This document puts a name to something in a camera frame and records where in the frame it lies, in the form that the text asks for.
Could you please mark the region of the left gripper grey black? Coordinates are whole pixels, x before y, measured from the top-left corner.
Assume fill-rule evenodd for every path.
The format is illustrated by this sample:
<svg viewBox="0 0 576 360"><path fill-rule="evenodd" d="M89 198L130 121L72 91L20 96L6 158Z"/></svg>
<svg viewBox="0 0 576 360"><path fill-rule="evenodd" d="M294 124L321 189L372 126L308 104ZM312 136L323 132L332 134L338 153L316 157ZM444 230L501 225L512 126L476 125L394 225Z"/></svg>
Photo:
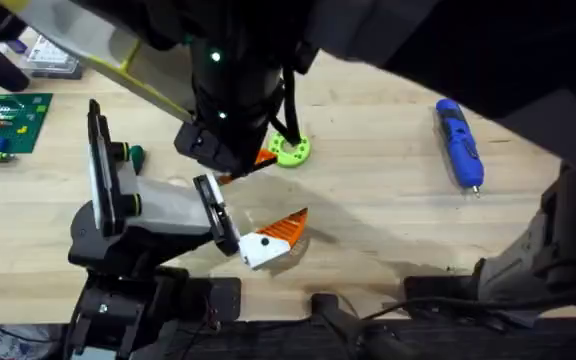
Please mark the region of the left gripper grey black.
<svg viewBox="0 0 576 360"><path fill-rule="evenodd" d="M240 237L212 172L195 177L191 187L144 178L131 168L121 171L109 189L101 176L95 175L93 183L92 199L72 220L67 259L117 278L145 278L210 242L226 256L239 251L257 270L290 253L308 220L309 209L302 208Z"/></svg>

